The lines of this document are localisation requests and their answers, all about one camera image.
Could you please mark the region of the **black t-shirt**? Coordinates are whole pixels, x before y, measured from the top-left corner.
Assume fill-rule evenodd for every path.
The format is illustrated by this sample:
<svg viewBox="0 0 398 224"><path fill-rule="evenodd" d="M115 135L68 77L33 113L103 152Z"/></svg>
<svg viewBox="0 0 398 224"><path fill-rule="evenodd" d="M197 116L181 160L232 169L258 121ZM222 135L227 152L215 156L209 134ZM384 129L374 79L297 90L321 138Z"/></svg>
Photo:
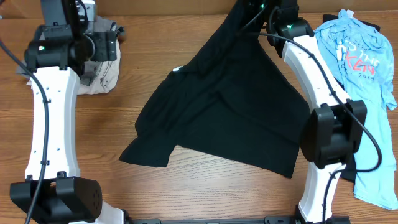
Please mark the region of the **black t-shirt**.
<svg viewBox="0 0 398 224"><path fill-rule="evenodd" d="M292 177L310 111L259 43L260 9L237 1L196 56L167 75L121 161L165 167L182 146Z"/></svg>

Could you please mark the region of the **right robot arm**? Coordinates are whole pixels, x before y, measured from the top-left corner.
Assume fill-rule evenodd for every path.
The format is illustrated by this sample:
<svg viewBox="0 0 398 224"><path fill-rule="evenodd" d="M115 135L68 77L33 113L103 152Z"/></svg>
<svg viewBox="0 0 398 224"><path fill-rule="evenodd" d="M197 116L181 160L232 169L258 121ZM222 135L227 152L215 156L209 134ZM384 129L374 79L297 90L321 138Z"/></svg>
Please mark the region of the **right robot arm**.
<svg viewBox="0 0 398 224"><path fill-rule="evenodd" d="M358 151L367 108L354 101L333 78L322 58L310 24L299 16L296 1L245 1L252 20L264 19L263 33L279 57L293 70L310 107L300 137L308 161L305 190L292 216L267 216L265 223L350 224L332 214L341 173Z"/></svg>

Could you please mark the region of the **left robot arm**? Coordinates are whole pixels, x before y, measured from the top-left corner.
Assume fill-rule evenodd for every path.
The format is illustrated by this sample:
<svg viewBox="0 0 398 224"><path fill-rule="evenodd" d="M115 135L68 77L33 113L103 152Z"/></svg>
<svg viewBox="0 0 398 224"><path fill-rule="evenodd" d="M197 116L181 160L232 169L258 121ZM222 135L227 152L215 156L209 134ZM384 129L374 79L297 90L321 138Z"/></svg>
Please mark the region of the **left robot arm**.
<svg viewBox="0 0 398 224"><path fill-rule="evenodd" d="M75 106L88 61L114 61L116 33L95 31L94 1L42 1L44 24L19 66L34 94L32 149L12 202L37 223L129 223L103 200L100 184L82 178L75 150Z"/></svg>

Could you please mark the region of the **light blue printed t-shirt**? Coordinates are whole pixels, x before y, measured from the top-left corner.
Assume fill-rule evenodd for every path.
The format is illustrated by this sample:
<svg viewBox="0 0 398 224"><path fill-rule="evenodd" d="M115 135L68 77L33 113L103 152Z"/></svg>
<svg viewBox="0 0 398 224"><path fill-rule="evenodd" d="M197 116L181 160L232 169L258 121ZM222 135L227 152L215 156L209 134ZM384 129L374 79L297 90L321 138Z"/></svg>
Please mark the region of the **light blue printed t-shirt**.
<svg viewBox="0 0 398 224"><path fill-rule="evenodd" d="M379 207L397 209L394 172L397 169L387 111L397 107L393 92L394 54L388 39L374 27L357 20L353 11L342 9L338 18L324 22L315 30L321 55L334 78L352 100L367 107L366 129L378 143L381 165L368 170L379 159L366 134L354 154L354 196Z"/></svg>

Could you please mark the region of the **folded grey trousers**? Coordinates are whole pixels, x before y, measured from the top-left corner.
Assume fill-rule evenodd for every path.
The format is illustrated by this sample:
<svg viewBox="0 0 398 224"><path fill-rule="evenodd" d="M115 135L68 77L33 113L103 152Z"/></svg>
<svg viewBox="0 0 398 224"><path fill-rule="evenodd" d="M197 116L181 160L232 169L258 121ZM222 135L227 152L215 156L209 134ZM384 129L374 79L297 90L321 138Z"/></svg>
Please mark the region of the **folded grey trousers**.
<svg viewBox="0 0 398 224"><path fill-rule="evenodd" d="M96 16L94 22L94 31L102 32L102 31L112 31L115 33L116 38L120 35L125 34L125 29L123 26L119 26L115 21ZM44 40L44 26L40 25L36 29L34 33L34 40ZM99 79L99 76L102 74L106 74L105 71L100 71L100 65L102 62L86 62L85 63L85 72L80 78L80 83L85 86L90 86L95 80Z"/></svg>

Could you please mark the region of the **folded white trousers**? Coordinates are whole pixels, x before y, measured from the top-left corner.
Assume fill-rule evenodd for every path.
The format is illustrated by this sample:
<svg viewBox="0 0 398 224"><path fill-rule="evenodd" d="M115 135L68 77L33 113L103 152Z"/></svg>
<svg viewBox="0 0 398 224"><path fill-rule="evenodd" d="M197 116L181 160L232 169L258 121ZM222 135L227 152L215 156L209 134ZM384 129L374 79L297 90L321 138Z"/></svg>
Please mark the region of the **folded white trousers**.
<svg viewBox="0 0 398 224"><path fill-rule="evenodd" d="M47 93L65 90L77 95L109 93L118 82L120 61L121 51L119 42L116 42L116 60L87 61L82 76L71 68L60 70L57 66L40 68L34 75Z"/></svg>

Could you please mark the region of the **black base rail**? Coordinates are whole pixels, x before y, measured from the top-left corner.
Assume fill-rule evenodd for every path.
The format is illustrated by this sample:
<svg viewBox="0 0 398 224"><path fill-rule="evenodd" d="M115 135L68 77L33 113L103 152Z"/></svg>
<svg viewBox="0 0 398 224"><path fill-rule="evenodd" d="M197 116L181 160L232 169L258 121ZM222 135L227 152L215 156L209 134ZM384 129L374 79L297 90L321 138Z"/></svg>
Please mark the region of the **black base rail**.
<svg viewBox="0 0 398 224"><path fill-rule="evenodd" d="M305 224L305 221L294 216L267 216L248 219L213 219L213 220L160 220L130 218L127 224Z"/></svg>

